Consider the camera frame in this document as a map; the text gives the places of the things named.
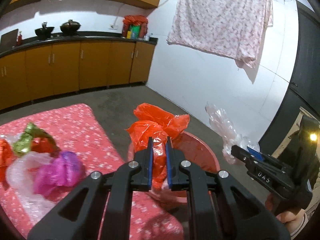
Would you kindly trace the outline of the right hand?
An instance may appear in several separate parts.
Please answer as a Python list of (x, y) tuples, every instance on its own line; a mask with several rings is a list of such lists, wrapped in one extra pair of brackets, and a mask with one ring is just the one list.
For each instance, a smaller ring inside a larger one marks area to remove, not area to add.
[(309, 221), (305, 210), (297, 208), (284, 211), (276, 218), (287, 228), (292, 239), (302, 231)]

